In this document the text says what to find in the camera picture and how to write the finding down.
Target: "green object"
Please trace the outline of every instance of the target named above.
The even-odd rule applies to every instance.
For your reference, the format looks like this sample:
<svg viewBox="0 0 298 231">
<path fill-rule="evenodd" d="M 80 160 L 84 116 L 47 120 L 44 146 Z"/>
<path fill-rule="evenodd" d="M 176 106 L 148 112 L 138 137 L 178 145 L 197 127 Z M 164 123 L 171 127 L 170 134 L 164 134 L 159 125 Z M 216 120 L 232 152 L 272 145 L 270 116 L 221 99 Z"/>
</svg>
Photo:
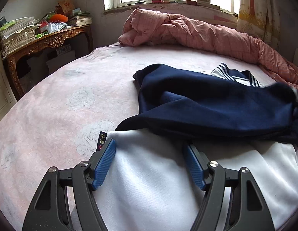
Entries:
<svg viewBox="0 0 298 231">
<path fill-rule="evenodd" d="M 39 39 L 39 38 L 41 38 L 42 36 L 47 36 L 47 35 L 48 35 L 47 32 L 38 34 L 38 35 L 36 35 L 36 39 Z"/>
<path fill-rule="evenodd" d="M 16 24 L 16 21 L 11 21 L 11 22 L 6 22 L 5 24 L 3 24 L 1 27 L 0 27 L 0 31 L 3 31 L 7 28 L 9 28 L 10 26 Z"/>
</svg>

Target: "clutter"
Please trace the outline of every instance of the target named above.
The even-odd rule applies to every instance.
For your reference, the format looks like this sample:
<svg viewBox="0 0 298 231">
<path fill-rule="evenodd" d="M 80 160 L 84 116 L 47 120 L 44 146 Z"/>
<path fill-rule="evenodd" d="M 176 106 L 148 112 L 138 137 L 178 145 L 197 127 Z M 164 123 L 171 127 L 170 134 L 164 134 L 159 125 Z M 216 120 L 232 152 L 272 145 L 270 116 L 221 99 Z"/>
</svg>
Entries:
<svg viewBox="0 0 298 231">
<path fill-rule="evenodd" d="M 25 17 L 3 24 L 0 28 L 2 58 L 36 39 L 34 17 Z"/>
<path fill-rule="evenodd" d="M 69 16 L 75 9 L 72 0 L 61 0 L 58 4 L 62 7 L 62 11 L 66 16 Z"/>
<path fill-rule="evenodd" d="M 49 22 L 67 22 L 69 19 L 65 15 L 54 14 L 50 17 Z"/>
<path fill-rule="evenodd" d="M 39 23 L 39 32 L 44 32 L 47 29 L 47 26 L 49 25 L 49 23 L 47 22 L 47 20 L 42 19 L 42 21 Z"/>
<path fill-rule="evenodd" d="M 65 22 L 51 22 L 46 27 L 49 34 L 62 30 L 64 27 L 68 26 Z"/>
</svg>

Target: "blue gripper pad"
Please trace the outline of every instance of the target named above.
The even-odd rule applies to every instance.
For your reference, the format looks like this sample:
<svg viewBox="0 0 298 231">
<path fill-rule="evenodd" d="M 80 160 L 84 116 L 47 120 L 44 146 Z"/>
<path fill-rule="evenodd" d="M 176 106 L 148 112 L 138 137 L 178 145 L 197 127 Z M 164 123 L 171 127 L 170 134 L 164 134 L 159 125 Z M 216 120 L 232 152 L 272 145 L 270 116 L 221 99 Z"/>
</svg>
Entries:
<svg viewBox="0 0 298 231">
<path fill-rule="evenodd" d="M 194 183 L 203 190 L 205 188 L 203 169 L 200 166 L 193 150 L 190 146 L 186 146 L 183 147 L 182 153 Z"/>
<path fill-rule="evenodd" d="M 94 190 L 96 190 L 103 184 L 109 167 L 115 157 L 116 147 L 117 145 L 115 140 L 111 140 L 103 156 L 101 157 L 100 162 L 94 170 L 94 180 L 92 183 L 92 187 L 94 188 Z"/>
</svg>

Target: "plastic bag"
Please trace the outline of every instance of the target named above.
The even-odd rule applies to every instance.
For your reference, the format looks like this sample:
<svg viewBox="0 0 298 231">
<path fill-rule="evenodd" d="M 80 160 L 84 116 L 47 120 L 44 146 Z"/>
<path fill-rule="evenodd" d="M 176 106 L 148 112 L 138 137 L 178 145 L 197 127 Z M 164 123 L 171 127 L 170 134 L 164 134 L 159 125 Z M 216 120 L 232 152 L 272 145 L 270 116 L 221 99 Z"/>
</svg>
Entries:
<svg viewBox="0 0 298 231">
<path fill-rule="evenodd" d="M 47 27 L 49 34 L 62 30 L 64 27 L 68 26 L 65 22 L 51 22 Z"/>
</svg>

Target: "metal screw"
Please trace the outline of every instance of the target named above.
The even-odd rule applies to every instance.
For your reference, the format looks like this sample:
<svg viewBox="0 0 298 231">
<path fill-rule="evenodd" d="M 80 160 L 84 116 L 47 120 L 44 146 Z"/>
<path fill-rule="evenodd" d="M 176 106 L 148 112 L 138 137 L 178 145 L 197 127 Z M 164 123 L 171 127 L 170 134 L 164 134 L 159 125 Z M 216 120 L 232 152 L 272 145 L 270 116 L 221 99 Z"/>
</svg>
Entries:
<svg viewBox="0 0 298 231">
<path fill-rule="evenodd" d="M 85 167 L 88 165 L 88 161 L 81 161 L 79 164 L 81 167 Z"/>
<path fill-rule="evenodd" d="M 217 163 L 217 161 L 210 161 L 210 166 L 211 167 L 217 167 L 219 164 Z"/>
<path fill-rule="evenodd" d="M 50 173 L 54 173 L 54 172 L 56 171 L 56 167 L 50 167 L 50 168 L 48 169 L 48 171 L 49 171 Z"/>
<path fill-rule="evenodd" d="M 246 168 L 246 167 L 243 167 L 243 168 L 241 169 L 241 171 L 242 171 L 243 173 L 248 173 L 248 172 L 249 172 L 249 169 Z"/>
</svg>

